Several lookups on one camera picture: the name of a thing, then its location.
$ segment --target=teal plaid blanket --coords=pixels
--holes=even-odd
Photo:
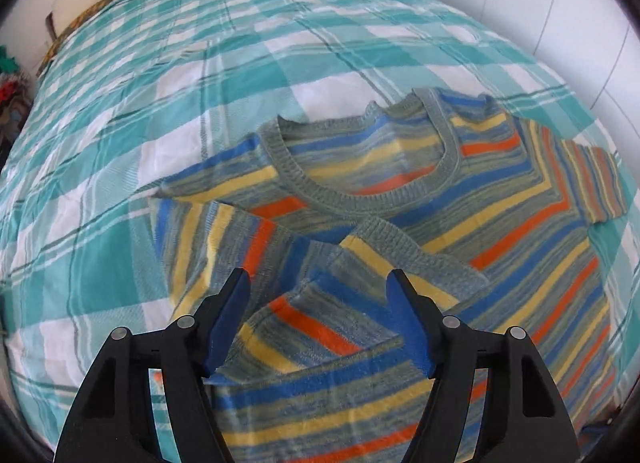
[[[4,344],[33,431],[56,445],[113,328],[170,321],[146,204],[165,177],[276,114],[352,116],[426,85],[489,92],[516,116],[614,150],[553,71],[437,0],[114,0],[82,25],[46,72],[0,178]],[[640,196],[621,169],[634,205],[590,231],[618,399],[640,372]],[[154,407],[169,447],[160,393]]]

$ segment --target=plaid bedsheet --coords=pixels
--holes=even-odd
[[[351,116],[426,85],[614,150],[553,71],[437,0],[114,0],[73,33],[0,178],[4,342],[34,432],[56,445],[114,327],[170,320],[145,198],[159,182],[276,114]],[[632,209],[590,231],[619,400],[640,373],[640,196],[620,167]],[[160,394],[154,408],[170,440]]]

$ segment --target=blue stripe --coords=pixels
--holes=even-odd
[[[586,192],[584,193],[583,198],[578,199],[578,202],[582,205],[587,206],[586,208],[588,208],[589,200],[594,199],[597,208],[594,208],[593,210],[595,213],[595,218],[597,219],[606,208],[604,204],[604,187],[599,186],[600,183],[598,182],[598,176],[596,174],[589,151],[578,146],[576,155],[579,155],[582,161],[586,164],[587,184],[594,187],[594,190],[592,192],[589,191],[588,187],[585,187]]]
[[[598,214],[601,214],[604,217],[604,220],[606,221],[607,219],[614,217],[614,216],[609,217],[609,215],[611,214],[611,211],[608,210],[609,206],[607,205],[607,201],[606,201],[607,193],[610,194],[612,191],[609,189],[609,187],[607,187],[607,185],[605,185],[606,182],[604,180],[604,177],[605,177],[604,173],[602,174],[602,177],[603,177],[602,183],[598,178],[598,170],[599,170],[598,166],[600,166],[601,164],[597,161],[595,150],[584,149],[582,150],[582,153],[585,156],[587,167],[591,172],[591,176],[593,178],[593,186],[595,187],[595,193],[596,193],[596,196],[598,197],[598,203],[600,204],[600,208],[598,209]]]
[[[604,154],[606,156],[609,156],[609,153],[607,153],[606,151],[603,151]],[[614,200],[614,205],[615,206],[620,206],[623,210],[625,208],[625,205],[622,204],[622,201],[620,201],[620,198],[618,196],[618,191],[616,188],[616,173],[613,171],[614,167],[613,167],[613,159],[610,162],[604,162],[604,165],[602,163],[598,163],[603,169],[606,169],[607,172],[609,173],[609,178],[611,180],[611,185],[610,186],[605,186],[604,189],[607,190],[607,192],[612,196],[613,200]],[[610,219],[616,218],[618,217],[618,215],[612,215],[609,216]]]
[[[251,151],[255,151],[255,149],[260,144],[260,139],[258,135],[251,134],[249,135],[243,142],[240,142],[236,147],[228,149],[226,151],[222,151],[221,153],[215,154],[211,156],[211,158],[206,159],[204,162],[200,162],[191,167],[187,167],[186,169],[180,171],[178,174],[174,174],[166,178],[163,183],[171,183],[176,182],[177,180],[182,180],[188,176],[192,176],[197,172],[200,172],[205,169],[209,169],[209,167],[215,167],[217,164],[228,162],[238,156],[242,156],[243,154],[250,153]]]
[[[606,363],[606,359],[607,359],[607,350],[604,348],[604,350],[600,352],[600,356],[594,357],[587,364],[588,371],[585,371],[582,374],[580,379],[578,379],[578,382],[571,389],[571,393],[570,393],[571,399],[567,399],[569,397],[564,398],[564,404],[567,406],[568,409],[573,408],[576,402],[578,402],[578,400],[584,399],[587,389],[589,389],[589,387],[593,385],[593,381],[595,380],[596,374],[602,370],[602,366],[604,366],[604,364]],[[600,386],[604,385],[604,383],[605,383],[605,380],[602,380],[602,382],[600,383]],[[614,379],[614,381],[610,385],[616,385],[616,380]],[[596,389],[594,389],[593,395],[595,395],[595,393],[597,393],[600,390],[600,388],[601,387],[597,387]],[[610,400],[609,396],[600,395],[600,398],[598,398],[598,401],[602,401],[603,398],[606,399],[607,401]],[[592,407],[594,407],[597,404],[598,402],[595,402],[594,404],[592,404]]]
[[[345,239],[345,237],[347,237],[351,233],[351,231],[353,231],[353,229],[354,226],[334,227],[329,230],[318,230],[309,232],[308,234],[306,234],[306,237],[320,243],[338,245]]]
[[[344,284],[340,279],[331,273],[323,273],[321,277],[316,279],[323,293],[327,293],[350,308],[364,313],[364,315],[372,318],[380,326],[390,330],[398,331],[398,326],[393,320],[391,310],[388,307],[379,305],[374,301],[367,299],[363,294],[357,292],[352,287]]]
[[[309,240],[306,237],[296,237],[290,248],[289,255],[285,266],[280,274],[279,280],[279,293],[276,297],[279,297],[283,293],[287,293],[296,287],[298,284],[298,274],[302,263],[305,261],[306,253],[309,249]]]
[[[209,331],[207,355],[204,359],[204,367],[209,370],[209,373],[214,373],[225,363],[226,355],[240,328],[242,315],[249,304],[250,296],[251,281],[249,275],[244,273],[218,312],[218,319]]]
[[[213,373],[208,379],[202,379],[205,385],[226,386],[238,385],[235,380],[225,377],[222,373]]]
[[[319,138],[313,140],[311,142],[307,142],[304,144],[298,144],[296,146],[288,146],[287,148],[291,152],[291,154],[296,155],[300,153],[308,153],[309,151],[324,151],[331,150],[335,148],[344,148],[344,147],[352,147],[357,146],[362,143],[367,138],[370,138],[376,131],[382,129],[382,127],[387,124],[393,124],[398,126],[413,126],[415,127],[421,120],[427,120],[428,117],[425,116],[424,110],[421,114],[417,114],[415,117],[406,119],[399,118],[395,119],[389,117],[388,115],[380,115],[373,125],[368,126],[366,129],[361,130],[359,132],[353,132],[345,135],[337,135],[332,136],[330,138]]]
[[[565,237],[580,227],[582,227],[582,223],[572,221],[564,226],[564,228],[556,231],[555,234],[540,245],[507,279],[495,286],[489,294],[471,304],[468,308],[461,310],[459,314],[460,319],[469,324],[481,316],[482,313],[490,310],[496,302],[507,296],[508,293],[513,291],[513,288],[518,287],[518,285],[522,283],[524,278],[531,273],[532,267],[538,266],[549,252],[557,247]]]
[[[235,392],[234,386],[229,387],[229,395],[216,394],[216,409],[242,409],[249,406],[255,407],[262,403],[271,403],[279,399],[309,395],[363,378],[369,379],[376,373],[404,364],[410,359],[402,348],[395,348],[372,358],[364,360],[358,358],[358,360],[347,367],[340,367],[321,374],[315,372],[307,374],[305,371],[304,376],[300,378],[289,382],[276,382],[268,387],[243,390],[242,386],[239,386],[238,392]]]
[[[156,218],[156,255],[158,258],[162,256],[162,246],[164,245],[164,236],[166,235],[166,227],[169,220],[169,214],[174,207],[174,200],[162,199],[158,208],[158,217]]]
[[[579,189],[575,186],[577,172],[575,172],[573,165],[570,166],[567,163],[569,161],[569,158],[566,156],[566,153],[564,152],[564,149],[562,148],[560,141],[557,139],[554,140],[554,143],[552,146],[556,150],[556,158],[558,159],[558,163],[560,164],[559,166],[561,167],[562,170],[564,170],[564,174],[565,174],[564,179],[567,180],[567,183],[569,184],[569,191],[571,195],[575,199],[577,199],[579,204],[579,202],[582,199],[579,197],[579,194],[580,194]]]
[[[452,104],[452,105],[456,105],[456,106],[469,106],[469,107],[485,107],[487,105],[487,100],[486,97],[482,97],[481,99],[477,99],[477,98],[467,98],[467,97],[461,97],[460,95],[455,96],[455,95],[447,95],[445,94],[444,90],[439,90],[440,91],[440,99]]]
[[[460,181],[457,185],[454,185],[444,191],[444,193],[437,198],[434,198],[427,204],[422,205],[420,208],[392,217],[389,221],[401,229],[411,227],[436,212],[443,212],[449,204],[464,198],[467,194],[478,191],[478,189],[483,185],[504,182],[509,178],[529,172],[531,169],[531,162],[527,159],[516,166],[504,167],[502,169],[483,172],[476,176],[469,176],[468,178]]]
[[[580,321],[584,319],[588,311],[598,302],[598,299],[604,297],[604,290],[602,285],[598,285],[584,301],[584,304],[580,308],[580,311],[575,315],[569,326],[562,331],[562,335],[554,342],[554,346],[546,353],[545,364],[550,365],[558,356],[563,347],[567,345],[571,335],[578,328]]]

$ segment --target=knit sweater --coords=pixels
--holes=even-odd
[[[611,396],[587,229],[626,212],[616,164],[488,96],[420,89],[361,117],[276,119],[160,196],[176,316],[233,267],[252,275],[247,321],[212,380],[238,461],[401,460],[431,382],[390,321],[392,268],[474,328],[527,329],[577,429]],[[480,375],[461,457],[485,386]]]

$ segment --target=metal pin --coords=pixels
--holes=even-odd
[[[196,319],[191,315],[183,315],[178,319],[178,328],[181,329],[189,329],[194,324],[196,324]]]
[[[114,340],[122,340],[127,336],[127,328],[116,328],[111,332],[111,338]]]
[[[517,338],[518,340],[523,340],[524,338],[527,337],[527,332],[524,331],[524,329],[522,329],[520,326],[515,326],[511,328],[509,330],[509,333],[511,333],[511,336],[513,338]]]
[[[453,315],[447,315],[442,319],[442,323],[448,328],[455,329],[460,326],[460,319]]]

